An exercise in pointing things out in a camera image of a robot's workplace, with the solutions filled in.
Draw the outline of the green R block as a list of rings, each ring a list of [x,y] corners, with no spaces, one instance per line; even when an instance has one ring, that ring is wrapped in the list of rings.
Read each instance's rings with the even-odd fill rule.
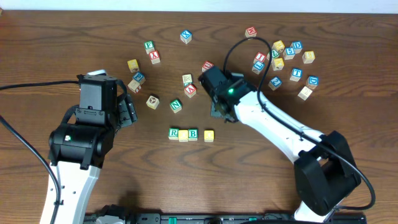
[[[168,138],[170,140],[178,140],[178,132],[179,132],[178,128],[170,128],[168,132]]]

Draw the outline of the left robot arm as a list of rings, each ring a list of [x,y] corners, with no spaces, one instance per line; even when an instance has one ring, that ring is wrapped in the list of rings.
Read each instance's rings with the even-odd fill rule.
[[[88,201],[116,133],[137,121],[122,80],[105,70],[78,76],[80,102],[49,137],[49,177],[41,223],[83,223]]]

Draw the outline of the yellow O block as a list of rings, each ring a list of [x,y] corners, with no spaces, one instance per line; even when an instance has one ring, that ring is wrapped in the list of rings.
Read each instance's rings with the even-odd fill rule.
[[[188,142],[188,130],[186,129],[179,129],[178,131],[178,141],[179,142]]]

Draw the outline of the yellow J block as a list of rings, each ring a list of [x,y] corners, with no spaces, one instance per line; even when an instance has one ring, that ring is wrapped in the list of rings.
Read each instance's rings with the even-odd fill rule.
[[[204,130],[204,141],[213,142],[215,139],[215,132],[213,130]]]

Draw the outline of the green B block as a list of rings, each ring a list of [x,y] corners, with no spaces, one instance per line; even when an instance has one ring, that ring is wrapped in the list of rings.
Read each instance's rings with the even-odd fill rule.
[[[197,129],[189,129],[188,130],[188,140],[189,141],[197,141],[198,140],[198,130]]]

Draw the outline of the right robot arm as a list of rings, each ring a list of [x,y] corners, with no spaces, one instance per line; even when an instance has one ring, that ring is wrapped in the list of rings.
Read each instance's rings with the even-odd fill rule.
[[[327,222],[361,183],[348,142],[340,133],[323,134],[298,122],[241,75],[213,67],[198,81],[222,118],[255,129],[292,162],[301,199],[294,220]]]

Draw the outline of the blue T block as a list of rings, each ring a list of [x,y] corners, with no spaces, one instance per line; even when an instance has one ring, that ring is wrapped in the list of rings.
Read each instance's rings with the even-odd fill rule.
[[[299,68],[293,68],[291,73],[290,73],[290,78],[289,80],[294,81],[294,82],[298,82],[303,75],[303,71]]]

